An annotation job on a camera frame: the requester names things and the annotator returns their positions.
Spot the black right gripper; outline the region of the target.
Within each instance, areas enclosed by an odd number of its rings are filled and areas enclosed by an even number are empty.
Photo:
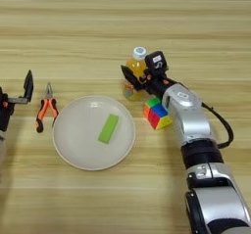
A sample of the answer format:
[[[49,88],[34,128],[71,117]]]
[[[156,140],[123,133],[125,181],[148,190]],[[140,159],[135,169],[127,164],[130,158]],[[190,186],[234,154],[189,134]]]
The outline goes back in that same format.
[[[134,87],[135,90],[141,90],[143,85],[143,89],[148,94],[155,95],[158,98],[162,98],[166,90],[176,84],[176,82],[168,78],[165,73],[153,75],[150,72],[147,72],[140,77],[140,83],[129,67],[121,66],[121,69],[125,79]]]

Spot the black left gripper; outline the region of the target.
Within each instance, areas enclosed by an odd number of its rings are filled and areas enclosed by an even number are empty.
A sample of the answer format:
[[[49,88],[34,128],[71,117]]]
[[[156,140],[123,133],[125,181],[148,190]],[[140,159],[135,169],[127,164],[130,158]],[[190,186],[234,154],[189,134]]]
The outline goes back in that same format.
[[[10,116],[14,112],[16,104],[26,104],[31,101],[33,93],[33,76],[31,70],[28,71],[24,83],[25,94],[19,98],[9,98],[7,93],[2,91],[0,87],[0,130],[7,130]]]

